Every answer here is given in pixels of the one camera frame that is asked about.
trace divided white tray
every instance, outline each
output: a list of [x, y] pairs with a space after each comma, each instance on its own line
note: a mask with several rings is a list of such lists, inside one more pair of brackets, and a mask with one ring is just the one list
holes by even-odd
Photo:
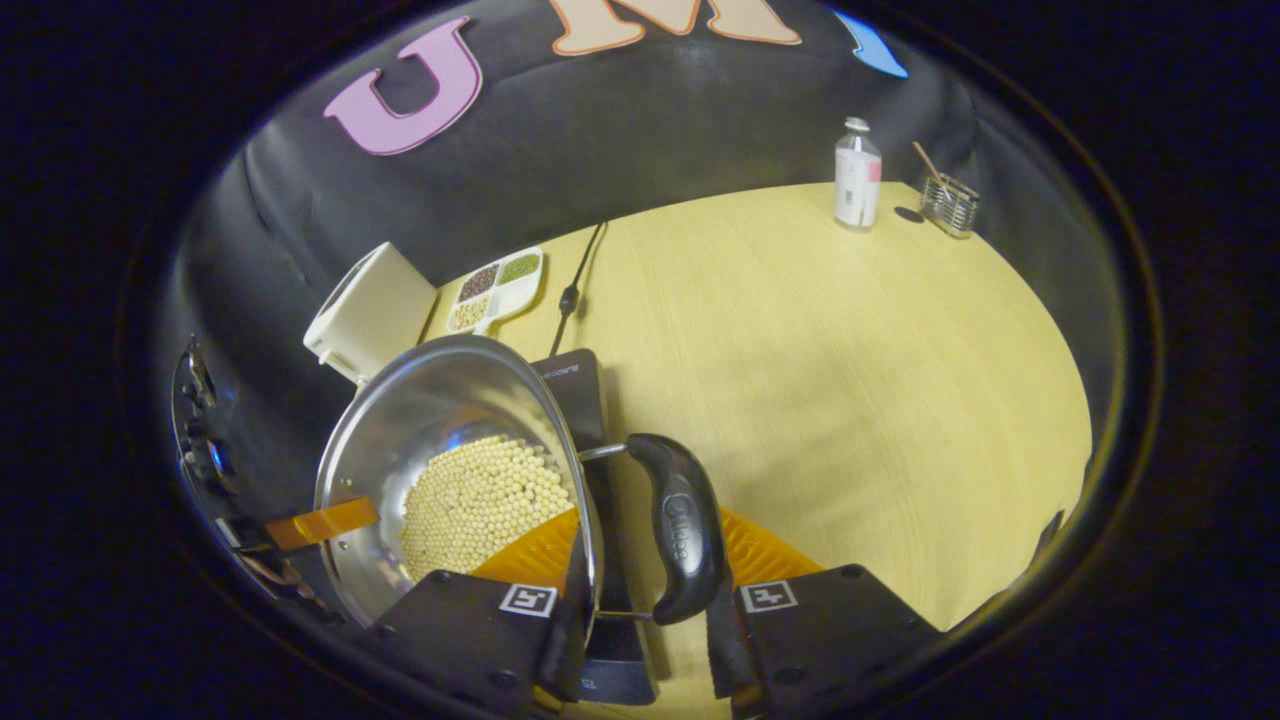
[[[526, 255], [538, 258], [538, 268], [526, 275], [502, 283], [502, 272], [507, 268], [507, 264]], [[462, 287], [458, 288], [458, 295], [454, 296], [453, 306], [449, 309], [449, 320], [445, 329], [451, 333], [470, 332], [476, 334], [488, 334], [489, 325], [493, 324], [494, 320], [515, 315], [525, 307], [529, 307], [529, 304], [534, 301], [534, 296], [538, 295], [538, 284], [543, 281], [544, 266], [543, 249], [526, 247], [525, 250], [512, 252], [511, 255], [489, 263], [468, 274], [467, 279], [462, 281]], [[483, 292], [462, 300], [462, 291], [466, 290], [467, 282], [470, 282], [471, 278], [480, 275], [489, 268], [497, 268], [493, 283], [490, 283]], [[466, 322], [465, 324], [460, 324], [460, 310], [466, 313], [466, 309], [471, 307], [472, 304], [484, 304], [484, 311], [479, 315], [479, 318]]]

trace black cable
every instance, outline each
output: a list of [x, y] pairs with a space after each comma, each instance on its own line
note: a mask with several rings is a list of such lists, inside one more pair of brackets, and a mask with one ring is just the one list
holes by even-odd
[[568, 323], [568, 316], [577, 310], [577, 281], [582, 277], [582, 268], [586, 266], [586, 258], [591, 254], [591, 246], [595, 245], [595, 238], [600, 236], [604, 227], [608, 225], [608, 220], [603, 220], [600, 224], [595, 225], [595, 231], [591, 232], [591, 240], [586, 241], [586, 250], [582, 251], [582, 260], [577, 264], [577, 273], [573, 274], [573, 283], [564, 288], [561, 293], [559, 309], [561, 309], [561, 324], [556, 328], [556, 340], [552, 342], [552, 354], [548, 357], [556, 357], [556, 351], [559, 350], [561, 336], [564, 334], [564, 324]]

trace wooden table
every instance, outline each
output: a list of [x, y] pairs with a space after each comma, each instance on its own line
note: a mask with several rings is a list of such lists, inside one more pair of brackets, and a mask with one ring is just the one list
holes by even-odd
[[[609, 429], [667, 434], [705, 465], [722, 505], [823, 566], [860, 562], [947, 629], [1028, 565], [1055, 512], [1075, 506], [1088, 407], [1065, 341], [982, 238], [893, 213], [873, 232], [832, 219], [831, 183], [773, 187], [609, 223], [561, 350], [590, 347]], [[490, 336], [548, 355], [557, 300], [591, 228], [547, 241], [543, 287]], [[444, 334], [460, 282], [425, 337]], [[664, 583], [639, 465], [611, 460], [639, 605]], [[728, 717], [713, 700], [701, 618], [650, 628], [664, 655], [652, 707], [573, 716]]]

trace plastic bottle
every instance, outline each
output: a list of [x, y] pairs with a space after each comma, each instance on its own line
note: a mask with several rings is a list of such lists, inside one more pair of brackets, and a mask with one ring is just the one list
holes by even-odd
[[867, 120], [846, 118], [845, 127], [849, 135], [836, 143], [836, 222], [867, 232], [879, 201], [881, 154], [867, 135]]

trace black pot handle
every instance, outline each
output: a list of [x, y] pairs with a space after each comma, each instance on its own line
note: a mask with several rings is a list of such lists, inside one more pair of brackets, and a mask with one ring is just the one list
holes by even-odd
[[707, 470], [678, 442], [634, 434], [623, 445], [653, 482], [653, 534], [667, 568], [653, 621], [687, 620], [707, 609], [728, 569], [716, 492]]

